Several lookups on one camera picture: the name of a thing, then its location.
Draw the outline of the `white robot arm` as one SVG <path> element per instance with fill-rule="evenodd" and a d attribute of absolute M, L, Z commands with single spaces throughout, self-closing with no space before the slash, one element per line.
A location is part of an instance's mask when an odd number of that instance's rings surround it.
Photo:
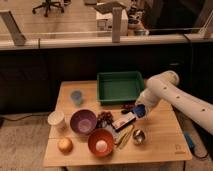
<path fill-rule="evenodd" d="M 144 105 L 149 113 L 163 99 L 213 135 L 213 104 L 180 90 L 179 81 L 178 74 L 172 70 L 150 77 L 135 105 Z"/>

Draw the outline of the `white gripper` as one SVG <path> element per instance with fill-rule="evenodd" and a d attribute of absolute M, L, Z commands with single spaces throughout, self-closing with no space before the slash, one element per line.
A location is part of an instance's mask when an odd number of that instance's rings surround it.
<path fill-rule="evenodd" d="M 160 98 L 153 94 L 148 88 L 144 89 L 135 102 L 135 106 L 143 104 L 146 115 L 150 113 L 159 103 Z"/>

